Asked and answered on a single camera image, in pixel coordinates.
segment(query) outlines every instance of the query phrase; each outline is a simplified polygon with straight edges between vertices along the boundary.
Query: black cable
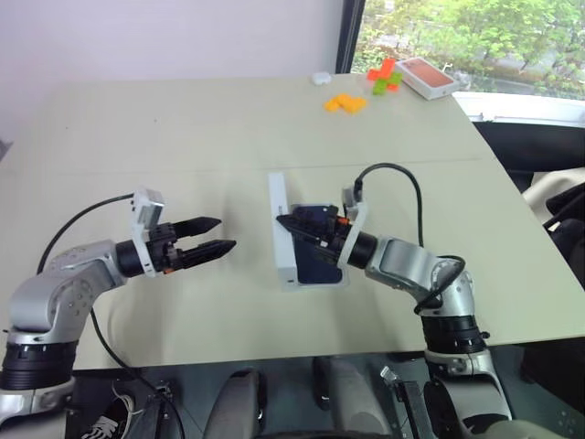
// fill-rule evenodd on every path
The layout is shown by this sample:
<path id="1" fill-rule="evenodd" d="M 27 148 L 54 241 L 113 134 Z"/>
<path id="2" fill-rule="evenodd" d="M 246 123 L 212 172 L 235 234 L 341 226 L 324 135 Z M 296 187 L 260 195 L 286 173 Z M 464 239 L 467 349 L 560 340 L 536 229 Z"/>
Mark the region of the black cable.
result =
<path id="1" fill-rule="evenodd" d="M 65 231 L 69 227 L 71 227 L 71 225 L 75 221 L 77 221 L 79 218 L 81 218 L 86 213 L 89 213 L 92 210 L 100 208 L 101 206 L 105 206 L 106 204 L 114 203 L 116 201 L 122 201 L 122 200 L 132 198 L 132 197 L 133 197 L 133 194 L 126 194 L 126 195 L 121 195 L 119 197 L 105 199 L 103 201 L 100 201 L 99 203 L 91 205 L 88 208 L 82 210 L 80 213 L 78 213 L 73 218 L 71 218 L 69 221 L 67 221 L 65 223 L 65 225 L 59 229 L 57 234 L 53 237 L 53 239 L 50 241 L 47 248 L 43 252 L 43 255 L 41 256 L 40 261 L 38 262 L 37 274 L 41 274 L 43 272 L 43 269 L 45 268 L 45 264 L 47 263 L 47 258 L 49 256 L 49 254 L 51 253 L 51 250 L 53 250 L 53 247 L 55 246 L 55 244 L 57 243 L 59 238 L 63 235 L 63 233 L 65 233 Z M 122 359 L 120 359 L 120 357 L 118 357 L 116 355 L 116 353 L 112 350 L 112 348 L 110 348 L 110 346 L 106 342 L 105 338 L 103 337 L 103 334 L 101 333 L 100 325 L 98 324 L 98 317 L 95 315 L 93 308 L 90 311 L 90 315 L 91 315 L 91 322 L 93 323 L 93 328 L 95 329 L 95 333 L 98 336 L 98 340 L 101 342 L 101 345 L 106 350 L 106 352 L 108 352 L 110 357 L 112 357 L 112 359 L 116 363 L 118 363 L 118 365 L 122 369 L 124 369 L 124 371 L 128 375 L 133 377 L 135 380 L 138 380 L 146 388 L 148 388 L 150 391 L 152 391 L 155 396 L 158 396 L 159 398 L 161 398 L 164 402 L 166 402 L 171 407 L 173 413 L 175 414 L 176 422 L 177 422 L 178 427 L 179 427 L 179 435 L 180 435 L 181 439 L 186 439 L 185 426 L 183 425 L 183 420 L 181 419 L 181 416 L 179 414 L 179 410 L 176 408 L 175 404 L 169 398 L 167 398 L 164 394 L 160 393 L 150 381 L 148 381 L 145 378 L 143 378 L 142 376 L 140 376 L 136 371 L 134 371 L 134 369 L 132 369 L 130 366 L 128 366 L 126 363 L 124 363 L 122 361 Z"/>
<path id="2" fill-rule="evenodd" d="M 166 402 L 169 405 L 169 407 L 173 410 L 173 413 L 175 414 L 176 423 L 179 426 L 179 434 L 181 436 L 181 439 L 186 439 L 185 426 L 183 425 L 183 420 L 181 419 L 181 415 L 179 414 L 179 410 L 176 408 L 175 404 L 168 397 L 166 397 L 163 393 L 160 393 L 156 389 L 156 387 L 153 385 L 153 383 L 151 383 L 147 379 L 143 378 L 140 374 L 138 374 L 138 372 L 136 372 L 134 369 L 132 369 L 130 366 L 128 366 L 126 363 L 124 363 L 122 361 L 122 359 L 120 357 L 118 357 L 118 355 L 116 355 L 116 353 L 112 350 L 112 348 L 110 348 L 110 346 L 106 342 L 105 338 L 103 337 L 103 334 L 101 333 L 100 325 L 98 323 L 98 317 L 96 316 L 95 311 L 93 311 L 93 308 L 90 311 L 90 315 L 91 315 L 91 322 L 93 323 L 93 327 L 95 328 L 95 333 L 98 336 L 98 340 L 101 342 L 101 345 L 103 346 L 103 348 L 106 349 L 106 352 L 108 352 L 108 354 L 110 354 L 110 357 L 112 357 L 112 359 L 116 363 L 118 363 L 118 365 L 122 369 L 124 369 L 124 371 L 128 375 L 130 375 L 135 380 L 138 380 L 140 383 L 142 383 L 144 385 L 144 387 L 150 389 L 150 391 L 155 396 L 158 396 L 161 400 L 163 400 L 164 402 Z"/>
<path id="3" fill-rule="evenodd" d="M 412 186 L 414 186 L 414 191 L 416 192 L 417 195 L 417 229 L 419 233 L 419 246 L 424 247 L 424 240 L 422 236 L 422 193 L 420 191 L 419 182 L 417 181 L 416 177 L 406 167 L 396 165 L 394 163 L 376 163 L 372 166 L 368 166 L 361 172 L 359 176 L 357 176 L 356 181 L 354 182 L 354 198 L 356 199 L 356 201 L 362 200 L 364 177 L 370 172 L 381 168 L 389 168 L 401 172 L 402 174 L 409 178 L 410 182 L 412 183 Z M 446 255 L 440 257 L 445 259 L 453 259 L 457 261 L 458 262 L 457 267 L 455 270 L 452 271 L 452 273 L 449 276 L 445 278 L 445 280 L 441 283 L 439 287 L 435 288 L 432 291 L 429 291 L 429 294 L 426 295 L 420 302 L 417 303 L 413 310 L 414 314 L 416 315 L 422 310 L 422 308 L 425 305 L 431 302 L 433 298 L 435 298 L 437 295 L 445 291 L 447 287 L 449 287 L 449 285 L 451 285 L 455 281 L 455 279 L 457 279 L 459 275 L 463 273 L 463 270 L 465 269 L 465 259 L 460 256 Z"/>
<path id="4" fill-rule="evenodd" d="M 61 237 L 61 235 L 63 233 L 65 233 L 65 231 L 69 227 L 71 227 L 71 225 L 75 221 L 77 221 L 79 218 L 81 218 L 86 213 L 89 213 L 92 210 L 95 210 L 97 208 L 100 208 L 101 206 L 105 206 L 106 204 L 115 203 L 116 201 L 122 201 L 124 199 L 132 198 L 132 197 L 133 197 L 133 194 L 126 194 L 126 195 L 121 195 L 119 197 L 105 199 L 103 201 L 100 201 L 99 203 L 95 203 L 94 205 L 89 206 L 88 208 L 82 210 L 80 213 L 78 213 L 77 215 L 75 215 L 72 219 L 70 219 L 69 221 L 67 221 L 65 223 L 65 225 L 59 229 L 59 231 L 57 232 L 57 234 L 53 237 L 53 239 L 47 245 L 47 248 L 43 252 L 43 255 L 40 257 L 40 261 L 38 262 L 38 267 L 37 267 L 37 274 L 41 274 L 43 272 L 43 269 L 45 268 L 45 264 L 47 263 L 48 254 L 51 253 L 51 250 L 53 250 L 53 247 L 55 247 L 55 244 L 57 243 L 57 241 L 59 240 L 59 238 Z"/>
<path id="5" fill-rule="evenodd" d="M 434 299 L 437 295 L 441 294 L 443 291 L 445 291 L 447 289 L 447 287 L 449 285 L 451 285 L 455 279 L 457 279 L 459 277 L 459 275 L 461 273 L 463 273 L 463 270 L 465 270 L 465 259 L 460 257 L 460 256 L 454 256 L 454 255 L 444 255 L 444 256 L 439 256 L 440 258 L 445 258 L 445 259 L 453 259 L 455 261 L 458 262 L 457 266 L 455 267 L 455 270 L 453 270 L 451 272 L 450 275 L 448 275 L 445 280 L 441 283 L 441 285 L 437 288 L 435 288 L 434 290 L 430 291 L 428 295 L 425 296 L 424 299 L 422 299 L 420 302 L 417 303 L 417 305 L 414 307 L 414 314 L 418 315 L 419 312 L 422 310 L 422 308 L 427 305 L 432 299 Z"/>
<path id="6" fill-rule="evenodd" d="M 420 192 L 419 182 L 417 181 L 416 177 L 406 167 L 395 165 L 394 163 L 376 163 L 375 165 L 368 166 L 361 172 L 359 176 L 357 176 L 354 183 L 354 197 L 356 198 L 356 201 L 362 200 L 364 177 L 370 172 L 375 171 L 376 169 L 381 169 L 383 167 L 401 172 L 409 178 L 410 183 L 412 183 L 412 186 L 414 186 L 414 191 L 417 194 L 417 229 L 419 232 L 419 246 L 424 247 L 424 240 L 422 238 L 422 193 Z"/>

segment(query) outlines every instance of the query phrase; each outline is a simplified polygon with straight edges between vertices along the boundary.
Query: green foliage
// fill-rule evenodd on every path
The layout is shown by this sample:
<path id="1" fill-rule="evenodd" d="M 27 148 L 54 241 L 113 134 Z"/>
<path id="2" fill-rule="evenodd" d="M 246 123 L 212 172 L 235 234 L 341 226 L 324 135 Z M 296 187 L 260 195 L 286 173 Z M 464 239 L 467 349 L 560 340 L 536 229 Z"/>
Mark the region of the green foliage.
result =
<path id="1" fill-rule="evenodd" d="M 379 66 L 388 35 L 406 56 L 472 73 L 472 90 L 496 91 L 489 78 L 504 73 L 535 93 L 585 97 L 585 0 L 395 0 L 391 11 L 385 3 L 366 2 L 353 71 Z"/>
<path id="2" fill-rule="evenodd" d="M 376 44 L 383 35 L 379 29 L 374 29 L 369 23 L 362 23 L 357 37 L 356 53 L 351 71 L 366 73 L 369 69 L 377 68 L 388 55 Z"/>

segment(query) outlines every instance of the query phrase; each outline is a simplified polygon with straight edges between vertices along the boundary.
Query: window frame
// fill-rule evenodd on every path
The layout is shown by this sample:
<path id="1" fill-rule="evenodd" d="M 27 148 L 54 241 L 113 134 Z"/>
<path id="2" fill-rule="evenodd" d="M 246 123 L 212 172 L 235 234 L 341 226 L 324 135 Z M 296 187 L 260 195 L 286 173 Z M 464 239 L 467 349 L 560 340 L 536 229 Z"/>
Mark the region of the window frame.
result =
<path id="1" fill-rule="evenodd" d="M 367 0 L 344 0 L 335 73 L 350 73 Z M 532 123 L 585 128 L 585 102 L 527 94 L 457 91 L 472 122 Z"/>

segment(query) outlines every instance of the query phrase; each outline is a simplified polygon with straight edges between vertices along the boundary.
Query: green block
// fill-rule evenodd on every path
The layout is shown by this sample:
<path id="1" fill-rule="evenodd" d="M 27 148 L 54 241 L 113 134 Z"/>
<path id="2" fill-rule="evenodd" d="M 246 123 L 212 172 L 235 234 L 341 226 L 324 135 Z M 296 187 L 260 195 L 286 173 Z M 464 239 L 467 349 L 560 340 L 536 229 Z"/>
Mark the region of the green block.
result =
<path id="1" fill-rule="evenodd" d="M 386 80 L 387 85 L 399 85 L 402 81 L 402 73 L 394 71 Z"/>
<path id="2" fill-rule="evenodd" d="M 386 94 L 386 80 L 376 80 L 376 82 L 374 82 L 374 89 L 372 90 L 372 92 L 376 95 L 376 96 L 382 96 L 384 94 Z"/>

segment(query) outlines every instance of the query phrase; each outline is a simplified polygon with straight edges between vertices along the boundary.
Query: small white object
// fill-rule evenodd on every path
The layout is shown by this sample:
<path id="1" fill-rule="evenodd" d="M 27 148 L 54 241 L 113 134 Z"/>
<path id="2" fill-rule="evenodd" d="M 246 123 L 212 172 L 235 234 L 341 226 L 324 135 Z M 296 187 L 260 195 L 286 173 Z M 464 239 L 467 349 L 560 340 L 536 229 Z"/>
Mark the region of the small white object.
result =
<path id="1" fill-rule="evenodd" d="M 331 75 L 327 71 L 317 71 L 311 75 L 311 81 L 314 85 L 324 85 L 331 82 Z"/>
<path id="2" fill-rule="evenodd" d="M 402 73 L 403 82 L 428 101 L 448 96 L 458 91 L 461 86 L 459 81 L 423 58 L 399 61 L 395 69 Z"/>

